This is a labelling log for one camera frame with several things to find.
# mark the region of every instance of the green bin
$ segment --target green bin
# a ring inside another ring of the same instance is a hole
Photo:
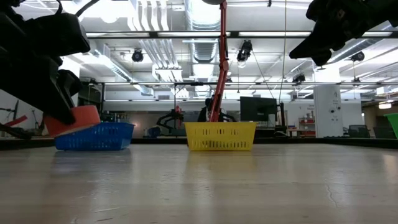
[[[396,135],[396,137],[398,139],[398,113],[385,114],[384,116],[386,116],[388,118],[388,120],[390,121],[392,129],[394,130],[394,134]]]

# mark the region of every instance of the table surface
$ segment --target table surface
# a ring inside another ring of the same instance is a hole
[[[398,223],[398,151],[0,151],[0,223]]]

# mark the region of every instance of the blue basket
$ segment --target blue basket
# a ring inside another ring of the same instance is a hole
[[[55,138],[59,150],[121,150],[130,145],[133,124],[101,123],[82,131]]]

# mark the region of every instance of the plastic basket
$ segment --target plastic basket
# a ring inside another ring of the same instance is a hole
[[[392,129],[394,130],[394,134],[398,139],[398,113],[395,114],[385,114],[384,116],[390,121]]]
[[[133,124],[101,123],[82,131],[55,138],[59,150],[121,150],[130,145]]]
[[[250,151],[257,123],[186,122],[191,151]]]

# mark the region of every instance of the yellow basket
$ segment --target yellow basket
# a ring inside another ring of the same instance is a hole
[[[254,122],[185,122],[191,151],[250,151]]]

